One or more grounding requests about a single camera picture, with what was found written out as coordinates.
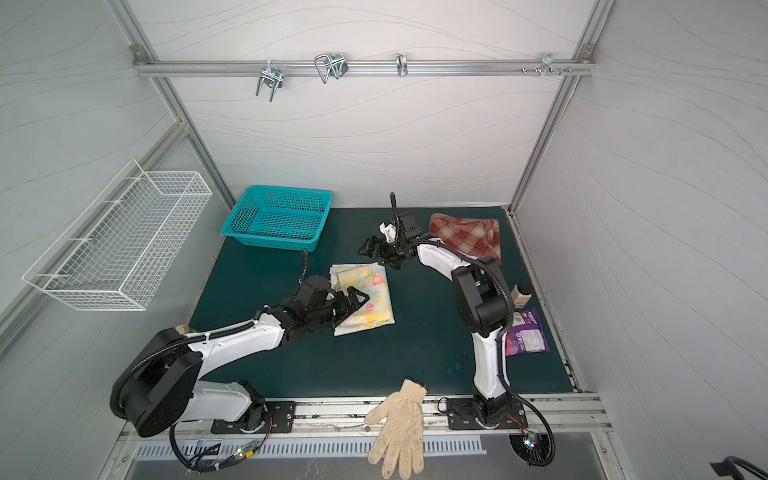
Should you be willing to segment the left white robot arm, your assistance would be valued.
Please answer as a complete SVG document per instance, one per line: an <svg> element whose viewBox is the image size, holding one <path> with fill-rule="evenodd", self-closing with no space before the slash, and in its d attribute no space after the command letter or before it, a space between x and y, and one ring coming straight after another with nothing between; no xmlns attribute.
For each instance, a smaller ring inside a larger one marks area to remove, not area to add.
<svg viewBox="0 0 768 480"><path fill-rule="evenodd" d="M207 420L257 431L268 416L263 396L247 381L211 382L206 375L320 327L335 329L369 301L355 287L336 290L328 278L304 274L291 296L249 320L198 333L164 329L114 382L109 408L143 438L180 422Z"/></svg>

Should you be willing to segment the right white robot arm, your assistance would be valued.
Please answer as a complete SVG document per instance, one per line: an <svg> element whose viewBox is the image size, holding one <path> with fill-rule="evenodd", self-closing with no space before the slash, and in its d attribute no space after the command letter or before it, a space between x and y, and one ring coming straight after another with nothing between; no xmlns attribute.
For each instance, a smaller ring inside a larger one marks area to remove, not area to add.
<svg viewBox="0 0 768 480"><path fill-rule="evenodd" d="M485 425L496 424L519 400L509 384L504 356L514 308L500 264L491 257L462 253L421 229L412 213L398 211L394 193L390 204L391 219L379 225L379 233L367 238L358 254L395 270L416 259L452 282L459 318L472 335L475 416Z"/></svg>

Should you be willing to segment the red plaid skirt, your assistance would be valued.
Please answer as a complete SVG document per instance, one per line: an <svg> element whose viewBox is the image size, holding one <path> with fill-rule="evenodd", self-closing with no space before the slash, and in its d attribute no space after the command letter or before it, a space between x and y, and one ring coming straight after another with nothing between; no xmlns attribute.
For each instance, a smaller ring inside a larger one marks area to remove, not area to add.
<svg viewBox="0 0 768 480"><path fill-rule="evenodd" d="M494 258L502 264L501 235L496 219L466 219L431 215L429 231L448 246L475 258Z"/></svg>

